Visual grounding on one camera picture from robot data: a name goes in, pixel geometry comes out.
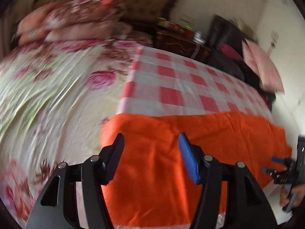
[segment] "wall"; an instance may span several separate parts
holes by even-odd
[[[191,17],[193,28],[201,30],[205,35],[214,14],[226,19],[234,17],[242,19],[246,24],[255,28],[266,0],[179,0],[172,13],[172,21],[182,23],[183,15]]]
[[[292,0],[267,0],[257,26],[259,45],[268,50],[271,32],[279,34],[271,59],[282,78],[285,94],[277,94],[273,115],[295,146],[305,134],[305,20]]]

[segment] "bed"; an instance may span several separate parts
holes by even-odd
[[[71,0],[34,0],[33,9],[56,1]],[[157,17],[169,19],[176,0],[123,1],[122,20],[142,32],[124,40],[34,42],[14,49],[0,64],[0,197],[22,227],[56,165],[98,154],[100,132],[116,114],[240,111],[272,121],[262,98],[247,84],[151,48],[151,38],[143,33],[153,39]],[[80,225],[86,228],[80,188],[77,202]]]

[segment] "blue gripper pad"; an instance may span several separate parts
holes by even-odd
[[[193,180],[195,184],[198,184],[200,181],[198,164],[192,153],[191,146],[189,140],[187,139],[184,133],[180,133],[178,137],[179,141],[179,149],[186,167],[188,171],[189,177]]]

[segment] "nightstand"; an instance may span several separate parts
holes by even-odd
[[[190,58],[194,52],[198,51],[194,60],[204,63],[211,52],[211,48],[200,44],[199,46],[192,41],[169,30],[158,29],[155,48],[172,52]]]

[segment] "hand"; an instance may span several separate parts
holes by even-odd
[[[298,207],[304,196],[305,196],[305,185],[299,185],[299,186],[295,186],[292,190],[291,190],[292,194],[298,194],[298,197],[296,198],[293,207]],[[280,205],[282,207],[286,206],[289,203],[289,199],[287,198],[288,194],[285,191],[284,186],[281,186],[281,194],[280,194]]]

